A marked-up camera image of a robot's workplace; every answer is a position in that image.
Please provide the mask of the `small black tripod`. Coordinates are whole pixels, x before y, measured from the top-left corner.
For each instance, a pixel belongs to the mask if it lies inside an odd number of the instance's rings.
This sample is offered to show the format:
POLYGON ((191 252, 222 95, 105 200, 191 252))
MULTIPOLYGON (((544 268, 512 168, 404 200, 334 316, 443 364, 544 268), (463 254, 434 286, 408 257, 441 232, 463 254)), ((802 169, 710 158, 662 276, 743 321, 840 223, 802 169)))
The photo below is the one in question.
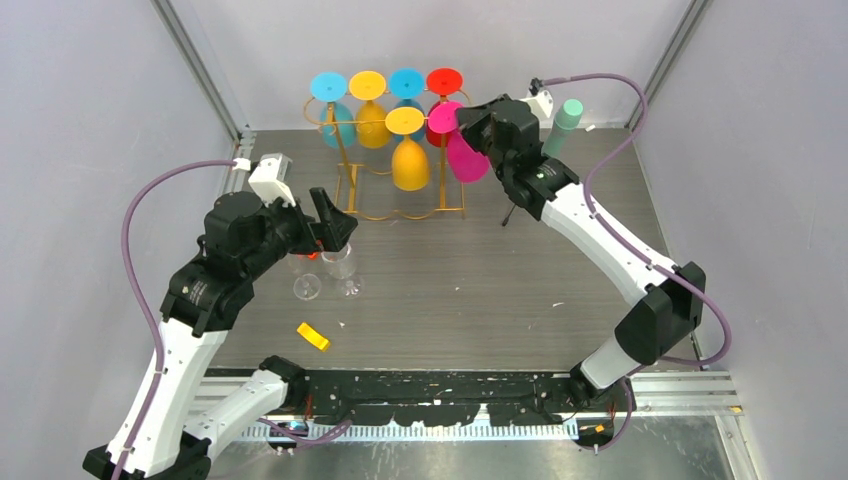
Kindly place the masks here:
POLYGON ((508 209, 508 211, 506 212, 504 218, 502 219, 502 221, 500 223, 501 227, 506 227, 509 224, 509 221, 510 221, 516 207, 517 207, 516 204, 512 204, 510 206, 510 208, 508 209))

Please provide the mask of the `yellow wine glass front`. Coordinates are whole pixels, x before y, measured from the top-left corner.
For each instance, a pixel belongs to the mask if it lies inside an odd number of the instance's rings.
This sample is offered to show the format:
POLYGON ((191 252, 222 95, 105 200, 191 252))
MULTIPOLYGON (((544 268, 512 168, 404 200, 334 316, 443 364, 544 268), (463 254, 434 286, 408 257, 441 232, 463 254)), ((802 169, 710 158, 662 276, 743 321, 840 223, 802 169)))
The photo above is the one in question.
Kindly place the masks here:
POLYGON ((389 132, 401 137, 392 154, 391 173, 394 185, 402 191, 421 190, 430 181, 427 154, 412 138, 424 123, 425 115, 414 107, 395 108, 385 118, 389 132))

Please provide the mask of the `yellow wine glass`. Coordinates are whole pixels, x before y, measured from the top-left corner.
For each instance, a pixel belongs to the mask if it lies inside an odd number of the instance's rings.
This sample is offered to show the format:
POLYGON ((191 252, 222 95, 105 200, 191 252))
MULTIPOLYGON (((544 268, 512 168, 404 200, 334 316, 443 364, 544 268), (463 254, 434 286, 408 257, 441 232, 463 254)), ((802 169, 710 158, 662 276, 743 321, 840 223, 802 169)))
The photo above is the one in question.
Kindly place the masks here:
POLYGON ((424 123, 425 115, 414 107, 395 108, 385 118, 389 132, 401 137, 392 154, 391 173, 394 185, 402 191, 421 190, 430 181, 427 154, 412 138, 424 123))
POLYGON ((350 94, 362 105, 355 116, 355 130, 358 142, 368 149, 379 149, 388 144, 391 133, 385 125, 386 110, 377 102, 387 88, 382 74, 372 71, 360 71, 349 80, 350 94))

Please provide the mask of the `yellow wine glass back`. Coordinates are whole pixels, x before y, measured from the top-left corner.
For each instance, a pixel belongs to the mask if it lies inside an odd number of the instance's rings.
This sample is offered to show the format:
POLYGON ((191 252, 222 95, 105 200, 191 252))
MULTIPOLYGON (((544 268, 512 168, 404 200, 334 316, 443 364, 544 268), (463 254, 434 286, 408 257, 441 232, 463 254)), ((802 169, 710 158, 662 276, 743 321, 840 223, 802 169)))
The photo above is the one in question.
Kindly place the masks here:
POLYGON ((385 125, 386 110, 377 102, 387 88, 382 74, 372 71, 360 71, 349 80, 350 94, 362 105, 355 116, 355 130, 358 142, 368 149, 379 149, 388 144, 391 133, 385 125))

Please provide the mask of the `mint green bottle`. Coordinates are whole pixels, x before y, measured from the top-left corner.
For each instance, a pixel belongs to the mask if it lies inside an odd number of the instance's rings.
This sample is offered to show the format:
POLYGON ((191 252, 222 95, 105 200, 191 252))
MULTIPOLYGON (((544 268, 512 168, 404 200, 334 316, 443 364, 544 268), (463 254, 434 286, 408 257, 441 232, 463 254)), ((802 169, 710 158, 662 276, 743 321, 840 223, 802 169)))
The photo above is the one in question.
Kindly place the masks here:
POLYGON ((584 106, 578 99, 567 99, 555 112, 550 133, 544 141, 542 152, 552 158, 557 158, 566 138, 580 124, 584 106))

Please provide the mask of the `aluminium frame rail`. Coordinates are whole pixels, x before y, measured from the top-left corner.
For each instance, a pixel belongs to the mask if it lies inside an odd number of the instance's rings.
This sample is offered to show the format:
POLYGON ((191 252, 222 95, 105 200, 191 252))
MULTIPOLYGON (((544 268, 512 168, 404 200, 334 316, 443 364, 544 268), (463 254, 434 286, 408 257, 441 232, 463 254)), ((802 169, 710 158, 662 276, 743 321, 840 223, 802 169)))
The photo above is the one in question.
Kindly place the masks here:
MULTIPOLYGON (((574 413, 560 425, 494 427, 487 413, 481 412, 466 426, 352 424, 339 439, 342 442, 576 440, 592 432, 606 433, 610 426, 619 426, 625 419, 634 420, 643 416, 738 416, 743 412, 736 389, 726 372, 647 372, 636 374, 628 381, 636 407, 627 414, 602 417, 592 413, 574 413)), ((334 426, 318 424, 307 415, 269 413, 268 416, 278 425, 293 428, 309 439, 319 438, 334 426)))

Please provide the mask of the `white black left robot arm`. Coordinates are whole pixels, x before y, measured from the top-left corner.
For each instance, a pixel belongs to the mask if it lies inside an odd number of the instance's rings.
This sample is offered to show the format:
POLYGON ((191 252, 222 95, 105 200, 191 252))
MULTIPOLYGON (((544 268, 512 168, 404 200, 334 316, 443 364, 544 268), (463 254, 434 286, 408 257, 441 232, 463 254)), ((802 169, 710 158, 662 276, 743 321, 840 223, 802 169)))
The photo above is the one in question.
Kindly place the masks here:
POLYGON ((290 254, 347 247, 357 219, 323 188, 310 195, 316 217, 283 198, 265 204, 248 191, 216 200, 204 218, 198 254, 172 275, 163 299, 163 353, 152 358, 124 426, 109 444, 86 454, 85 471, 98 479, 204 479, 256 420, 305 405, 304 369, 272 355, 223 401, 189 415, 212 358, 254 297, 255 281, 290 254))

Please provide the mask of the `clear wine glass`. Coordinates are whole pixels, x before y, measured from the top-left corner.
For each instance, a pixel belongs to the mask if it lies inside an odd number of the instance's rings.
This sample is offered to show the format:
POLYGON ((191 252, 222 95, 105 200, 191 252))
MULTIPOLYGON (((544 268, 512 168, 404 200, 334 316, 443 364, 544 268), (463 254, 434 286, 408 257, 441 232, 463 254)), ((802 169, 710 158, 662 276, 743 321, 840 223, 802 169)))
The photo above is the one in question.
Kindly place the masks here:
POLYGON ((321 260, 326 272, 335 280, 335 289, 340 297, 353 299, 362 293, 362 278, 357 272, 357 260, 351 244, 338 252, 322 252, 321 260))
POLYGON ((287 265, 295 275, 292 291, 296 298, 303 301, 316 299, 322 289, 321 279, 313 272, 314 259, 308 255, 290 254, 287 265))

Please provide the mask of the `red wine glass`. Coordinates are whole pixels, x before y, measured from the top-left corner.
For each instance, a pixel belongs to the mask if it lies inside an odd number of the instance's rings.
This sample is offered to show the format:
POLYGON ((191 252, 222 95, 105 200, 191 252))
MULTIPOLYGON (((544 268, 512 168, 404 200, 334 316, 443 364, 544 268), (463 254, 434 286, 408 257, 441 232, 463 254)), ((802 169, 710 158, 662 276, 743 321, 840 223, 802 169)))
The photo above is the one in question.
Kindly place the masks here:
MULTIPOLYGON (((432 70, 426 77, 426 85, 431 93, 439 96, 439 100, 431 106, 429 113, 442 103, 443 97, 447 98, 459 92, 462 88, 463 81, 462 74, 453 68, 441 67, 432 70)), ((432 146, 442 146, 443 135, 434 132, 429 126, 426 126, 425 137, 432 146)))

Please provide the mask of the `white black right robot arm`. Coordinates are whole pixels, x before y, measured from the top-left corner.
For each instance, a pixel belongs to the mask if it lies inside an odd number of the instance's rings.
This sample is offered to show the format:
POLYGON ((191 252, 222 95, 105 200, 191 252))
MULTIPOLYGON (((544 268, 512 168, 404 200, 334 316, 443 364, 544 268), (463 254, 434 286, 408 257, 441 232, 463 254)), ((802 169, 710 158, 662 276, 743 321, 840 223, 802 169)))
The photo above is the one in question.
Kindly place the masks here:
POLYGON ((630 307, 612 336, 569 373, 571 399, 596 410, 619 379, 654 364, 700 325, 706 274, 639 240, 587 193, 576 173, 544 153, 528 103, 502 95, 454 116, 459 135, 489 160, 508 198, 577 246, 630 307))

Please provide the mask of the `pink wine glass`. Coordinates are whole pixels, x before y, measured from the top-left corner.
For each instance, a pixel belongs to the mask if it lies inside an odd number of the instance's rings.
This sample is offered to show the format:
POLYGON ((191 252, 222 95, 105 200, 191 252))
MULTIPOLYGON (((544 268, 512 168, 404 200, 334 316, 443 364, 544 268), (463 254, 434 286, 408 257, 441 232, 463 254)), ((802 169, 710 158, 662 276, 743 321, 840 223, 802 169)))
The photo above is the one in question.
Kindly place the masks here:
POLYGON ((490 164, 462 137, 456 116, 460 107, 456 101, 437 102, 427 114, 426 137, 435 146, 441 146, 445 139, 446 158, 454 176, 461 183, 474 183, 486 175, 490 164))

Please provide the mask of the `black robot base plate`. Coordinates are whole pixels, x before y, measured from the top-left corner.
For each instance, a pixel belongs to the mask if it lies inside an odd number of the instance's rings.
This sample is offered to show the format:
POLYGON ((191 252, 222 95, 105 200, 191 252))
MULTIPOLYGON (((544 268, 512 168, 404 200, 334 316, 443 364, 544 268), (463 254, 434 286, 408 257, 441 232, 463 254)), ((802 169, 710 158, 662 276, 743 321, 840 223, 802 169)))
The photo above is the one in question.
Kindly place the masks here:
POLYGON ((269 382, 238 388, 216 404, 251 418, 307 415, 321 425, 466 426, 481 412, 494 427, 560 425, 574 413, 602 417, 636 407, 631 384, 594 391, 568 375, 528 371, 299 370, 276 395, 269 382))

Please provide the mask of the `yellow block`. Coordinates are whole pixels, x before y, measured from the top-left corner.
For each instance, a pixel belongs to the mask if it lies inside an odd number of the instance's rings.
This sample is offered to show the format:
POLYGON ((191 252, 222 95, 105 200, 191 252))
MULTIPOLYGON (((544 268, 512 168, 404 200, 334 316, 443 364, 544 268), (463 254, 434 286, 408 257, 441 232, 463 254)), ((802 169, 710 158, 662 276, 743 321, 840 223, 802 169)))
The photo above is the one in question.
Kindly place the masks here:
POLYGON ((327 337, 306 322, 302 322, 296 331, 306 342, 321 352, 327 351, 331 346, 331 341, 327 337))

